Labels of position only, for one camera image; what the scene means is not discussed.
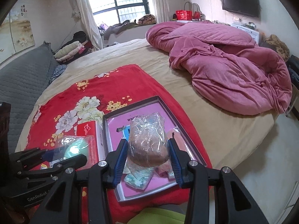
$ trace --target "pink quilt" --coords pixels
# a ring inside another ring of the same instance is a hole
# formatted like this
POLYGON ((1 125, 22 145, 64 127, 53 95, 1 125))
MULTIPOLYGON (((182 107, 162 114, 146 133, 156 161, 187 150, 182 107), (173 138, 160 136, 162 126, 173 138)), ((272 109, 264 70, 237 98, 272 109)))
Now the pink quilt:
POLYGON ((146 38, 169 53, 172 68, 192 74, 201 95, 227 111, 256 115, 288 108, 292 86, 285 62, 242 30, 210 21, 165 22, 146 38))

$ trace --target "tv screen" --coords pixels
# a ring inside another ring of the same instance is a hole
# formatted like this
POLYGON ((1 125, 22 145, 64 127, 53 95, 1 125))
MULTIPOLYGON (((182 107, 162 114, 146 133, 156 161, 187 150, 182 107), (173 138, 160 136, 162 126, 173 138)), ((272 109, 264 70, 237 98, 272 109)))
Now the tv screen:
POLYGON ((222 9, 250 17, 259 17, 259 0, 221 0, 222 9))

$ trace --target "floor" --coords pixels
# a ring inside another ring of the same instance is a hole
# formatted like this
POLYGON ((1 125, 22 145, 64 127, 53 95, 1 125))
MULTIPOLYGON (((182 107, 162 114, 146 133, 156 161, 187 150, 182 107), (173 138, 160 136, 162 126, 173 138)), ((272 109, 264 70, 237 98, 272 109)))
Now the floor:
MULTIPOLYGON (((299 121, 280 115, 256 151, 234 172, 249 190, 270 224, 285 207, 299 180, 299 121)), ((215 223, 215 205, 210 198, 210 224, 215 223)))

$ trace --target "silver bolt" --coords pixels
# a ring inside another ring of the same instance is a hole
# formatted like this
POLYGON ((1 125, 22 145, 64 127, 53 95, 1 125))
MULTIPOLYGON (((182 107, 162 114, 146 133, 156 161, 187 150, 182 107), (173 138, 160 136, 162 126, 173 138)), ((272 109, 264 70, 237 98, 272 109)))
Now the silver bolt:
POLYGON ((65 172, 66 173, 72 173, 74 171, 74 169, 72 167, 68 167, 65 172))
POLYGON ((99 161, 98 165, 100 167, 105 167, 107 165, 107 162, 106 161, 99 161))
POLYGON ((222 171, 225 172, 225 173, 230 173, 230 172, 231 172, 231 169, 230 169, 229 167, 224 167, 224 168, 222 169, 222 171))
POLYGON ((191 161, 189 161, 189 165, 192 166, 192 167, 197 166, 197 164, 198 164, 198 162, 195 161, 195 160, 191 160, 191 161))

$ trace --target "floral blanket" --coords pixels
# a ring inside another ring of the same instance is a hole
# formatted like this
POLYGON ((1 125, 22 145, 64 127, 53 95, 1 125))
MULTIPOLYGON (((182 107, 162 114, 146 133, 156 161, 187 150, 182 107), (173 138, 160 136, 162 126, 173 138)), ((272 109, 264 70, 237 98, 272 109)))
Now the floral blanket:
MULTIPOLYGON (((101 122, 106 113, 156 95, 168 105, 211 167, 197 131, 182 107, 137 65, 122 66, 77 82, 41 105, 32 121, 26 149, 53 149, 55 141, 63 135, 75 135, 79 123, 90 120, 101 122)), ((157 195, 129 203, 119 203, 113 190, 109 190, 107 195, 113 221, 126 223, 145 207, 188 201, 189 190, 174 186, 157 195)), ((83 222, 87 223, 87 189, 82 192, 82 205, 83 222)))

